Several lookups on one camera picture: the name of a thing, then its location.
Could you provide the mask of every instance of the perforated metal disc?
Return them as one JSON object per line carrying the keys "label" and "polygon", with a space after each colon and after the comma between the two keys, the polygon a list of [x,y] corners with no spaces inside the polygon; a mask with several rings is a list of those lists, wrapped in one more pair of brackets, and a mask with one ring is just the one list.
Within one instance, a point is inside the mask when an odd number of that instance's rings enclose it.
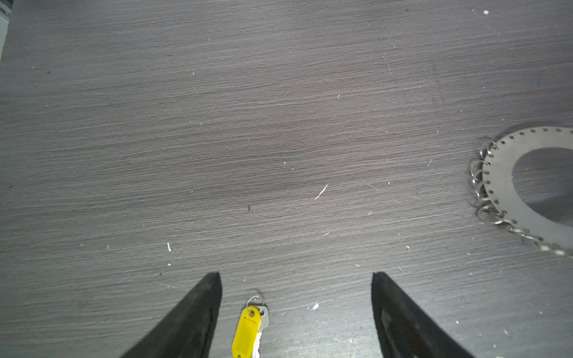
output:
{"label": "perforated metal disc", "polygon": [[533,211],[517,194],[511,179],[513,167],[525,154],[543,148],[573,150],[573,129],[561,127],[535,127],[522,129],[497,141],[490,149],[493,157],[486,156],[484,187],[492,205],[512,226],[524,230],[555,250],[573,250],[573,227],[551,221]]}

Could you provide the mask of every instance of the gray wooden table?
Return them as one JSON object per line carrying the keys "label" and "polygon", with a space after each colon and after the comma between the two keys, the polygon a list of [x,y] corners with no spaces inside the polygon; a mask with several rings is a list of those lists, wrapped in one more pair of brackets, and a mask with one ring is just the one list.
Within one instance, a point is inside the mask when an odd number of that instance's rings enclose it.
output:
{"label": "gray wooden table", "polygon": [[119,356],[219,271],[211,357],[258,291],[263,358],[381,357],[383,270],[478,357],[570,357],[573,260],[482,225],[467,163],[512,128],[572,125],[572,10],[17,1],[0,356]]}

